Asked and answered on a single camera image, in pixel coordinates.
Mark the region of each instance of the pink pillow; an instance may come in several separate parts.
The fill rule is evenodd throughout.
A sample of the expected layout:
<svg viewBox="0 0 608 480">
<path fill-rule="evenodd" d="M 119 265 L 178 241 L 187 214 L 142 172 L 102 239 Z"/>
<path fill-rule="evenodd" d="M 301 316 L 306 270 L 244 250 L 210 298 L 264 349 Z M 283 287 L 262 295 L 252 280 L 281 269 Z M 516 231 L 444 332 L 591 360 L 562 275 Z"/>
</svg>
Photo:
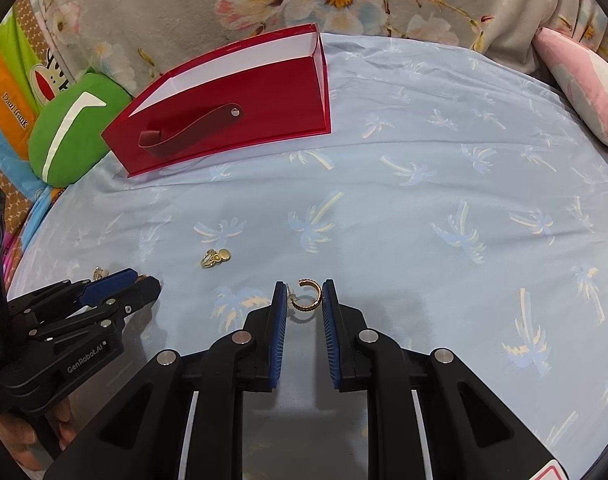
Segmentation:
<svg viewBox="0 0 608 480">
<path fill-rule="evenodd" d="M 539 30 L 533 43 L 570 104 L 608 146 L 608 62 L 549 28 Z"/>
</svg>

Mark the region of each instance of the silver rivet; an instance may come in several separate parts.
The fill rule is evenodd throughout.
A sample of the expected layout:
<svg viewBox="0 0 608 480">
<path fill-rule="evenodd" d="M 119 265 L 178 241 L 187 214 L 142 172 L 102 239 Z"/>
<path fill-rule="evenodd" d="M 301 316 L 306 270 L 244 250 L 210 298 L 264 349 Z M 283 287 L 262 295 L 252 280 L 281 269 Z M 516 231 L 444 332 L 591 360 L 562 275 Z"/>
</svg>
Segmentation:
<svg viewBox="0 0 608 480">
<path fill-rule="evenodd" d="M 157 354 L 157 362 L 162 366 L 171 365 L 175 362 L 175 352 L 172 350 L 162 350 Z"/>
<path fill-rule="evenodd" d="M 238 330 L 232 336 L 233 343 L 238 345 L 245 345 L 253 338 L 253 335 L 246 330 Z"/>
<path fill-rule="evenodd" d="M 435 359 L 445 365 L 452 363 L 455 360 L 453 352 L 447 348 L 440 348 L 435 351 Z"/>
<path fill-rule="evenodd" d="M 374 343 L 379 339 L 379 334 L 368 328 L 359 332 L 359 339 L 361 339 L 364 343 Z"/>
</svg>

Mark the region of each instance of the green cushion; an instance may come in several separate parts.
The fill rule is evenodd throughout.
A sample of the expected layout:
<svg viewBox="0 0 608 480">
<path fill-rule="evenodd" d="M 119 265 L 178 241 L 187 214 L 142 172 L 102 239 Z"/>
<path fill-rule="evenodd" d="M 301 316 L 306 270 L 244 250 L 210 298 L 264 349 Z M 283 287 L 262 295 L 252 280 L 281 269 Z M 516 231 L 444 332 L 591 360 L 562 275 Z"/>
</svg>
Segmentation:
<svg viewBox="0 0 608 480">
<path fill-rule="evenodd" d="M 105 75 L 84 74 L 35 121 L 28 140 L 35 174 L 54 187 L 78 181 L 109 152 L 101 133 L 130 101 L 129 93 Z"/>
</svg>

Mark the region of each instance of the white sticker with red border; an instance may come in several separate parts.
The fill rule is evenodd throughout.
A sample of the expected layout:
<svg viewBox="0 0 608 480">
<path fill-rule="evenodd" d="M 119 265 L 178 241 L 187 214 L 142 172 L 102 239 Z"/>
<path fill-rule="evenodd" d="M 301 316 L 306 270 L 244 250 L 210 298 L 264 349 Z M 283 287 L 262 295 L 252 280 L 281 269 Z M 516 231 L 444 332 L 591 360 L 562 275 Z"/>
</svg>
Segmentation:
<svg viewBox="0 0 608 480">
<path fill-rule="evenodd" d="M 568 480 L 557 460 L 551 460 L 530 480 Z"/>
</svg>

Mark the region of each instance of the finger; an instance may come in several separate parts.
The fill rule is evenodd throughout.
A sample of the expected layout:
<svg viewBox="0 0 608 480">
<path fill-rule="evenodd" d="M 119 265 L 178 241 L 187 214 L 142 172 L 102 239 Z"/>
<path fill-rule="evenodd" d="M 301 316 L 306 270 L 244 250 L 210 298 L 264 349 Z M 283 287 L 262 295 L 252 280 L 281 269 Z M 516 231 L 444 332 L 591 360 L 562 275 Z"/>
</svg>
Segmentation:
<svg viewBox="0 0 608 480">
<path fill-rule="evenodd" d="M 60 435 L 62 436 L 62 441 L 68 445 L 73 442 L 73 439 L 78 436 L 78 433 L 75 431 L 72 424 L 60 422 Z"/>
<path fill-rule="evenodd" d="M 53 415 L 57 420 L 62 422 L 68 422 L 70 420 L 70 400 L 68 397 L 55 405 L 53 408 Z"/>
<path fill-rule="evenodd" d="M 10 450 L 13 459 L 30 471 L 40 471 L 42 465 L 26 446 L 17 446 Z"/>
<path fill-rule="evenodd" d="M 7 446 L 35 444 L 37 435 L 28 422 L 9 413 L 2 413 L 0 415 L 0 440 Z"/>
</svg>

